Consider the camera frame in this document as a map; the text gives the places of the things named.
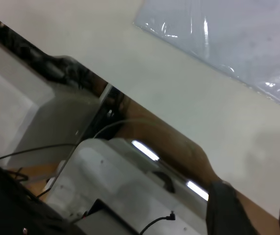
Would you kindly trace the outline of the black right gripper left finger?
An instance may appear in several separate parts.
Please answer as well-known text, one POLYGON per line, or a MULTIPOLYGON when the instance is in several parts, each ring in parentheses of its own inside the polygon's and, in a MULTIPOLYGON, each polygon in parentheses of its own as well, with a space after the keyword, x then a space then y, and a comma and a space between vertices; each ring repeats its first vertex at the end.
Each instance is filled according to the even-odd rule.
POLYGON ((210 184, 206 225, 209 235, 257 235, 233 187, 210 184))

